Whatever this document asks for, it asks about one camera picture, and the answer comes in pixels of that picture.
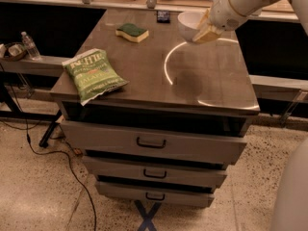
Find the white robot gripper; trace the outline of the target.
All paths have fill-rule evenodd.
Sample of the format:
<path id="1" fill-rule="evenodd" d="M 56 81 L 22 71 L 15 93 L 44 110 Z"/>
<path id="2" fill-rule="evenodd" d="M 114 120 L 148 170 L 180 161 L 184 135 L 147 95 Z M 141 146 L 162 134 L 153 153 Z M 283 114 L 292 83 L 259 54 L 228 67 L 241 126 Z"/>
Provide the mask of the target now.
<path id="1" fill-rule="evenodd" d="M 221 36 L 222 30 L 234 31 L 246 22 L 247 17 L 239 14 L 230 0 L 214 0 L 211 9 L 207 9 L 201 17 L 192 42 L 201 44 L 214 41 Z"/>

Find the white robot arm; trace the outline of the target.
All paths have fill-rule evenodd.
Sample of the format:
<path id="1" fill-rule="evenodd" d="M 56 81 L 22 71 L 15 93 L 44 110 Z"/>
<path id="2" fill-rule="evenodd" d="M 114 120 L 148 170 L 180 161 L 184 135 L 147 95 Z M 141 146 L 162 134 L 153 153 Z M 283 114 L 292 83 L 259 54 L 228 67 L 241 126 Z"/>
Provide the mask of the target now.
<path id="1" fill-rule="evenodd" d="M 197 27 L 194 43 L 218 39 L 224 31 L 235 31 L 258 10 L 280 0 L 214 0 Z M 308 0 L 288 0 L 295 15 L 308 34 Z"/>

